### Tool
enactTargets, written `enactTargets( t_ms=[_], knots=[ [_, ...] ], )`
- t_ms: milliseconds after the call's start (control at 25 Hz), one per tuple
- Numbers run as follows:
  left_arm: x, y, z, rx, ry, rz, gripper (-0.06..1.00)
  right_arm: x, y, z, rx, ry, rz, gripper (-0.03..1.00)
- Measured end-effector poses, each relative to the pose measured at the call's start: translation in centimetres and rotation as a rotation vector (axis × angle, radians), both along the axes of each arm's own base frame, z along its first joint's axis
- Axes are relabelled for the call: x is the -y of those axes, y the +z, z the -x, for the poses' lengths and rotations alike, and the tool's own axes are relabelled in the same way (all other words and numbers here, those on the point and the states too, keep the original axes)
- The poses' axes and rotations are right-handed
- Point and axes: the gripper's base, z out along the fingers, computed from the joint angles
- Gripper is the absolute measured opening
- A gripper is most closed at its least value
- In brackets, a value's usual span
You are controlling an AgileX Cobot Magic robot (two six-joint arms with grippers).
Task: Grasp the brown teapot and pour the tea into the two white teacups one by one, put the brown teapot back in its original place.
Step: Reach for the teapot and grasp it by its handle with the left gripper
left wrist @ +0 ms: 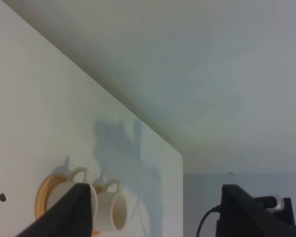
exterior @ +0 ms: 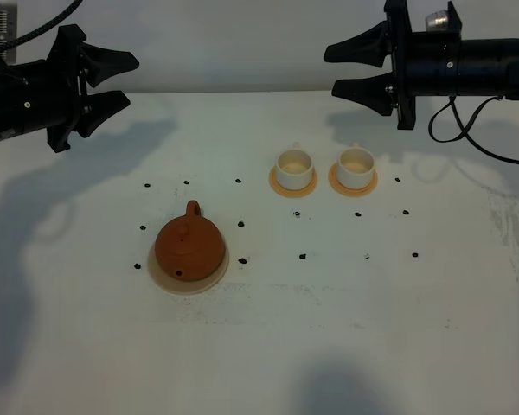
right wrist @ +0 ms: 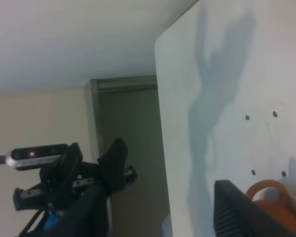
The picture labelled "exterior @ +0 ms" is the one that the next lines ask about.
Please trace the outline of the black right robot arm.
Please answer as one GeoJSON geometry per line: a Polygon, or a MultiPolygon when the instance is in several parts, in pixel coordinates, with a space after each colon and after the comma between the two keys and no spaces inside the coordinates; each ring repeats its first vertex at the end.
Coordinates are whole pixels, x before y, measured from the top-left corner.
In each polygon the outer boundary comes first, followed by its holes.
{"type": "Polygon", "coordinates": [[[387,1],[385,20],[347,41],[330,45],[328,63],[360,63],[389,73],[338,80],[332,95],[379,113],[398,114],[398,129],[412,130],[416,99],[432,96],[504,97],[519,100],[519,38],[464,40],[453,3],[426,30],[412,29],[407,3],[387,1]]]}

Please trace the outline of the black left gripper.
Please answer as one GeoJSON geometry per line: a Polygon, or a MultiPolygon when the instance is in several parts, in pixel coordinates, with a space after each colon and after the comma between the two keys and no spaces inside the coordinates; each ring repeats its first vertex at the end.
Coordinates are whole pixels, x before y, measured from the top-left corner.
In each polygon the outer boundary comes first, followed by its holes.
{"type": "Polygon", "coordinates": [[[56,92],[61,97],[61,115],[64,117],[62,123],[47,128],[48,145],[54,152],[70,149],[68,136],[77,123],[78,133],[87,138],[131,103],[121,91],[110,91],[89,95],[81,110],[79,78],[82,83],[96,87],[113,76],[139,67],[139,61],[132,53],[82,43],[86,39],[77,24],[60,26],[48,54],[47,63],[59,81],[56,92]]]}

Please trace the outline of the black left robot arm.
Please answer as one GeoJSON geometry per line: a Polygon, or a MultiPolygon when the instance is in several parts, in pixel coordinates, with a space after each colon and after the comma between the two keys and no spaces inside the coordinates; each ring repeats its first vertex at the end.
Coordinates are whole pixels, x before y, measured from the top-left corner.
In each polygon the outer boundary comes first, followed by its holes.
{"type": "Polygon", "coordinates": [[[121,91],[90,94],[105,80],[139,67],[129,52],[86,43],[76,24],[61,26],[47,59],[0,65],[0,141],[45,130],[58,153],[70,148],[68,136],[90,135],[131,101],[121,91]]]}

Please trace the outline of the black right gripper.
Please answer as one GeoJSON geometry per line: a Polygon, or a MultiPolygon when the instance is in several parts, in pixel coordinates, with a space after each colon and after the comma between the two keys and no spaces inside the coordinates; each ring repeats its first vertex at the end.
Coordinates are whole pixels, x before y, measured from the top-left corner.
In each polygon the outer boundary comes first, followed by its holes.
{"type": "Polygon", "coordinates": [[[382,116],[390,116],[394,104],[398,114],[397,128],[412,130],[416,123],[416,98],[407,90],[407,52],[413,34],[407,1],[387,0],[384,12],[387,21],[346,41],[329,45],[324,52],[324,61],[382,68],[389,42],[392,73],[366,79],[337,80],[331,94],[382,116]]]}

